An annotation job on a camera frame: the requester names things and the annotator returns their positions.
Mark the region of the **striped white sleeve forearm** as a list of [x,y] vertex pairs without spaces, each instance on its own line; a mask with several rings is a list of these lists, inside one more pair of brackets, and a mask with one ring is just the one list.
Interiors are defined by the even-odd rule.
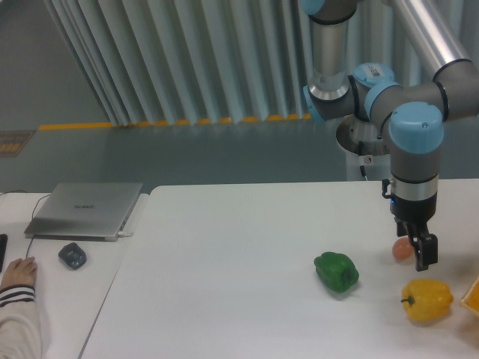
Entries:
[[35,288],[9,286],[1,290],[1,358],[41,358],[40,317]]

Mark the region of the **person's hand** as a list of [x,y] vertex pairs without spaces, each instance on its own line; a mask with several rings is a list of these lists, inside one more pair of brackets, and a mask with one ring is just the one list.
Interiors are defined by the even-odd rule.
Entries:
[[37,277],[37,263],[34,257],[17,259],[6,268],[1,279],[1,289],[13,286],[34,286]]

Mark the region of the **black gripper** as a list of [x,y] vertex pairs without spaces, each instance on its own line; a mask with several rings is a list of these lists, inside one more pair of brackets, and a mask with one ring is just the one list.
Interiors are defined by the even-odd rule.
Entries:
[[438,238],[427,224],[436,213],[437,178],[411,183],[398,178],[383,179],[382,196],[389,200],[398,237],[408,236],[415,254],[415,269],[426,271],[438,262]]

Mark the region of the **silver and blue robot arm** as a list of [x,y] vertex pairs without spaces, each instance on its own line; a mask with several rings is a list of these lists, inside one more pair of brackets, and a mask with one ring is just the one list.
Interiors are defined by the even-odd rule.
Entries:
[[311,24],[313,74],[305,86],[308,111],[324,121],[353,115],[371,123],[390,153],[382,181],[397,234],[407,236],[418,271],[438,261],[427,228],[436,211],[443,124],[478,114],[478,69],[433,1],[391,1],[390,7],[431,81],[405,88],[381,64],[345,70],[347,29],[355,1],[303,1]]

